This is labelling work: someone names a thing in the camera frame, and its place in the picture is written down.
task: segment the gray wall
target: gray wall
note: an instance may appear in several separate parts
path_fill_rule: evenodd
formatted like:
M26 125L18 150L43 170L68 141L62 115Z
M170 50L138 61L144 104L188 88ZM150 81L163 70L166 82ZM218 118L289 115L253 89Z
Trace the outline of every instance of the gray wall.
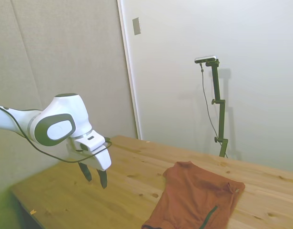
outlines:
M117 2L0 0L0 105L44 109L67 92L98 133L136 137ZM21 228L9 187L56 162L0 130L0 228Z

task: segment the wood knot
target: wood knot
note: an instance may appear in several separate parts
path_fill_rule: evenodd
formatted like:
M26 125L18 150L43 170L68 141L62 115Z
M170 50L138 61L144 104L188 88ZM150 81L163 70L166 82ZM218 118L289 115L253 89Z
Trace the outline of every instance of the wood knot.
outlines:
M51 213L50 213L48 210L46 210L46 211L45 211L45 215L46 215L46 216L50 216Z
M262 218L260 218L260 217L257 217L257 216L253 216L254 218L256 218L256 219L261 219L262 220Z

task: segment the wooden table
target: wooden table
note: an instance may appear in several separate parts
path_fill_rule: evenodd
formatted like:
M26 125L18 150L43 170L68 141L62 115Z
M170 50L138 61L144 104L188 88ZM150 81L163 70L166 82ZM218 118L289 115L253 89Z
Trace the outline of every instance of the wooden table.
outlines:
M139 229L164 190L163 172L176 161L233 180L246 189L228 229L293 229L293 173L218 156L118 136L109 152L108 186L98 174L83 176L77 164L59 163L12 191L32 217L48 229Z

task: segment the light switch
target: light switch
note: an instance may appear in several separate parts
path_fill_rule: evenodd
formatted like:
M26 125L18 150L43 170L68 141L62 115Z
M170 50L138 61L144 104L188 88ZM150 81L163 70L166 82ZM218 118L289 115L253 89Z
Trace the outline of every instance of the light switch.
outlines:
M133 24L133 31L135 35L138 35L141 33L141 27L140 27L140 20L139 18L132 19Z

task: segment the white wall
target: white wall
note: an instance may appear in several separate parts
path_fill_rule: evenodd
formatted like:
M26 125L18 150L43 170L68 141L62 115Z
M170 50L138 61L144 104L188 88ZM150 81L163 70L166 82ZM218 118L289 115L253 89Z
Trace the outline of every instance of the white wall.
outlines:
M293 170L293 0L122 0L122 10L144 139L219 154L193 62L215 54L229 157Z
M98 133L136 137L117 2L0 0L0 105L44 109L67 92ZM64 144L45 151L68 156ZM0 229L23 228L9 187L55 163L0 130Z

